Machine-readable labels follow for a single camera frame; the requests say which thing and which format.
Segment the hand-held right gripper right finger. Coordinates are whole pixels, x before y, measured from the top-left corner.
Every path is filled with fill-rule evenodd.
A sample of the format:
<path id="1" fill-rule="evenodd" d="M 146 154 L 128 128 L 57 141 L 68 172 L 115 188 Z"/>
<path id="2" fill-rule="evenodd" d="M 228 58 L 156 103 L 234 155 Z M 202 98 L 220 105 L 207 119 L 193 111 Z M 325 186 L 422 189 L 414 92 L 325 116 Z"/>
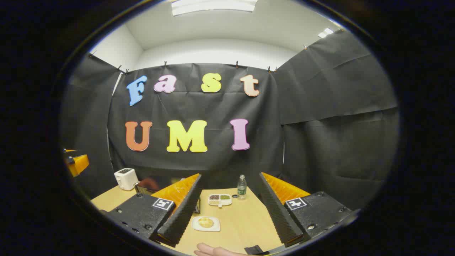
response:
<path id="1" fill-rule="evenodd" d="M 308 193 L 267 173 L 259 180 L 263 204 L 285 247 L 327 233 L 352 213 L 324 191 Z"/>

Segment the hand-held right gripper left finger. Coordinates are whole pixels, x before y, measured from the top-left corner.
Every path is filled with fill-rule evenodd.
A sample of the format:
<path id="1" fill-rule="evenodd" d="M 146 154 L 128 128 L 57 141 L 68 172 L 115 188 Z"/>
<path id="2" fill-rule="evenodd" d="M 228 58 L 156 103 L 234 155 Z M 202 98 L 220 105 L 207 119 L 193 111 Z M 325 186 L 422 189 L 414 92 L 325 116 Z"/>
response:
<path id="1" fill-rule="evenodd" d="M 133 236 L 175 247 L 200 198 L 201 178 L 195 174 L 153 194 L 136 193 L 106 216 Z"/>

